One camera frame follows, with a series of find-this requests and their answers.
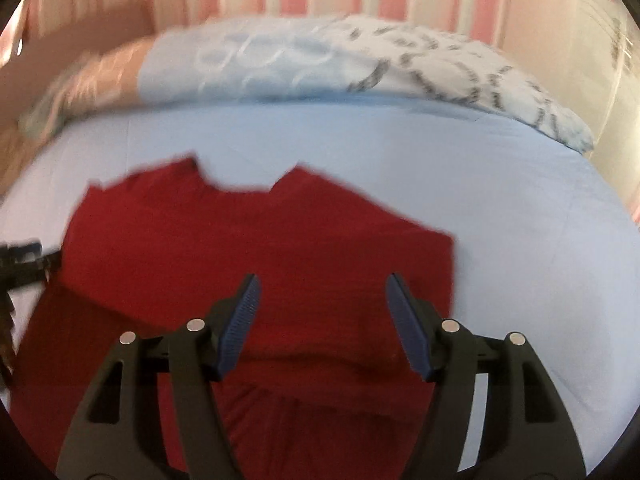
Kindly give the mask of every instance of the metal pin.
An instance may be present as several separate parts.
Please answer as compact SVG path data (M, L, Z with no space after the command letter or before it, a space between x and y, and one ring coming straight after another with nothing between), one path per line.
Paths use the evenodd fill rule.
M133 332L125 332L120 336L120 342L123 345L129 345L136 340L136 335Z
M200 330L202 330L204 328L204 321L196 318L196 319L192 319L190 322L187 323L187 330L189 332L199 332Z
M522 346L527 342L527 339L520 332L512 332L509 334L509 341L516 346Z
M442 329L445 332L454 333L460 330L460 324L453 319L445 319L442 322Z

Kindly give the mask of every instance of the beige curtain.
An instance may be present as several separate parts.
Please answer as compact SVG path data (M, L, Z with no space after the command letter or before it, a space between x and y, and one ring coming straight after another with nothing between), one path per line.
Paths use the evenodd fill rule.
M25 0L22 0L11 16L9 23L0 34L0 66L4 65L12 56L18 53L18 46L24 30L26 20Z

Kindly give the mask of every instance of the red garment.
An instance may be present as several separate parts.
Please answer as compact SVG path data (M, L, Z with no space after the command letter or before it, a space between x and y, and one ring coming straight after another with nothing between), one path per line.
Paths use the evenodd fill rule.
M270 192L219 190L203 181L193 159L91 188L69 224L60 275L90 303L54 301L49 318L38 307L20 347L12 415L28 427L34 410L43 413L41 403L55 405L44 386L29 394L34 382L86 384L108 346L102 336L110 332L113 341L126 328L125 318L111 323L107 316L126 316L127 330L142 335L174 330L255 272L263 291L256 321L238 368L215 388L247 478L398 478L431 389L408 368L384 282L402 272L446 315L451 250L447 235L300 168ZM74 309L82 310L83 326L75 326ZM52 363L38 368L56 347L44 348L51 343L36 336L47 324L50 334L60 312L74 326L56 333L69 358L71 348L82 348L75 329L88 334L84 345L100 340L95 355L72 358L86 360L78 365L83 373L67 365L64 378L50 373ZM77 405L71 397L62 402ZM181 465L170 417L164 428L172 463Z

